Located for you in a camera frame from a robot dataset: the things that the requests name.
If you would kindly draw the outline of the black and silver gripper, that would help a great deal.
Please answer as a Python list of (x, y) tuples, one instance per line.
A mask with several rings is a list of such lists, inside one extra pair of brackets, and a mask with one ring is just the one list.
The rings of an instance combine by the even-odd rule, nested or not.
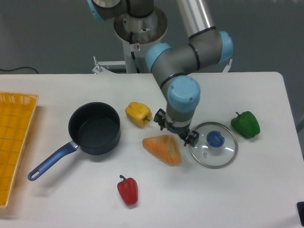
[(189, 132), (192, 118), (183, 121), (174, 120), (161, 108), (154, 115), (153, 121), (160, 126), (160, 130), (166, 129), (173, 134), (177, 134), (184, 140), (184, 146), (194, 147), (199, 141), (199, 133), (195, 130)]

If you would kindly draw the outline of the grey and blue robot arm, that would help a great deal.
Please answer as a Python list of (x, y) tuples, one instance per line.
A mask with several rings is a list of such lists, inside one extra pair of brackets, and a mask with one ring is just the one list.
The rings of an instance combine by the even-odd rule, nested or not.
[(175, 1), (189, 39), (178, 49), (162, 42), (168, 21), (154, 0), (87, 0), (95, 19), (114, 20), (126, 71), (154, 76), (167, 102), (154, 121), (194, 146), (199, 134), (190, 130), (190, 124), (200, 100), (200, 86), (190, 74), (228, 60), (233, 42), (227, 32), (216, 29), (206, 0)]

